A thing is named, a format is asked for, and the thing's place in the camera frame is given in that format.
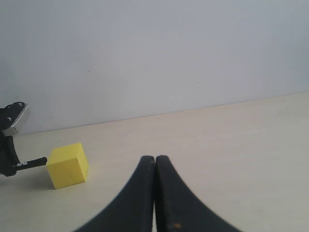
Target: beige tabletop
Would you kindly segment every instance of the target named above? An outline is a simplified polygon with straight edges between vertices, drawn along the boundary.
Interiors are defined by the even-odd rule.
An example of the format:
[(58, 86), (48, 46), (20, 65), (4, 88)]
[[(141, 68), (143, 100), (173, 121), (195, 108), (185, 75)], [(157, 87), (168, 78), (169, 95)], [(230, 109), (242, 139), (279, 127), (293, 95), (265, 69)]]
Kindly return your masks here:
[(83, 184), (53, 190), (45, 167), (0, 176), (0, 231), (73, 231), (117, 195), (141, 156), (161, 154), (242, 231), (309, 231), (309, 93), (18, 136), (15, 147), (26, 161), (77, 142), (90, 165)]

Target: foam block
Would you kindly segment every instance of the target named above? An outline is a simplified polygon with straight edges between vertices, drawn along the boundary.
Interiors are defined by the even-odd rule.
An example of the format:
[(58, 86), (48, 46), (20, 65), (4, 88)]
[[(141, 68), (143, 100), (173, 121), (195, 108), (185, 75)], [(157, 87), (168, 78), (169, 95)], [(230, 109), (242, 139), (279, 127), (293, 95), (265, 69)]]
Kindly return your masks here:
[(83, 183), (87, 179), (88, 161), (81, 143), (54, 149), (46, 166), (56, 189)]

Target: table surface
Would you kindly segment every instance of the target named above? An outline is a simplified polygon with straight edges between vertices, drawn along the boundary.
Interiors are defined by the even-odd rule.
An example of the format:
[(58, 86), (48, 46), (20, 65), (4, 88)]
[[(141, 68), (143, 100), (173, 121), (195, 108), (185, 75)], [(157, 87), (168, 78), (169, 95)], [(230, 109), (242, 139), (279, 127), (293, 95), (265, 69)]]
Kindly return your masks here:
[(0, 176), (2, 232), (69, 232), (168, 155), (191, 190), (244, 232), (309, 231), (309, 93), (18, 136), (21, 161), (81, 142), (88, 180), (54, 190), (46, 167)]

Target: yellow cube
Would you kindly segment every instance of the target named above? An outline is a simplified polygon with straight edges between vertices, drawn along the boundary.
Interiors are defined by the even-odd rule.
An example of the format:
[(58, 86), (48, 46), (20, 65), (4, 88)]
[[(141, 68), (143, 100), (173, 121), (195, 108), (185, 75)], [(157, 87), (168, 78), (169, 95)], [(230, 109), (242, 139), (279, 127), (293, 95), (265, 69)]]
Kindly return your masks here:
[(83, 183), (87, 179), (88, 161), (81, 143), (54, 149), (46, 166), (56, 189)]

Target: white wall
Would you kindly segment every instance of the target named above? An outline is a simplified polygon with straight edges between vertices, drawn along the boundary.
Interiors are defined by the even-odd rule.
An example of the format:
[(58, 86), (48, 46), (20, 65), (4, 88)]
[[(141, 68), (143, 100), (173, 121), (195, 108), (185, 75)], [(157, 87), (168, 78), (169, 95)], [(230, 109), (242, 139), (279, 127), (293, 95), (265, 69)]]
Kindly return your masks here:
[(23, 133), (309, 90), (307, 0), (0, 0)]

